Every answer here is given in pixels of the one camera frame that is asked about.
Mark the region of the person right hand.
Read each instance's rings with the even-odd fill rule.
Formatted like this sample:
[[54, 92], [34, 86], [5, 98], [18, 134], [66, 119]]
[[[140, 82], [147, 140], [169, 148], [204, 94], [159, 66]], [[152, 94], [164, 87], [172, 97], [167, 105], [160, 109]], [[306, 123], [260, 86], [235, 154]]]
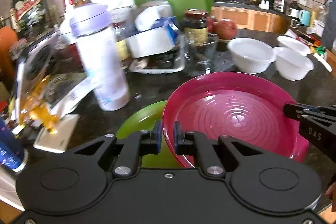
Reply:
[[336, 212], [336, 182], [333, 182], [325, 192], [325, 196], [331, 198], [332, 200], [332, 206], [331, 211]]

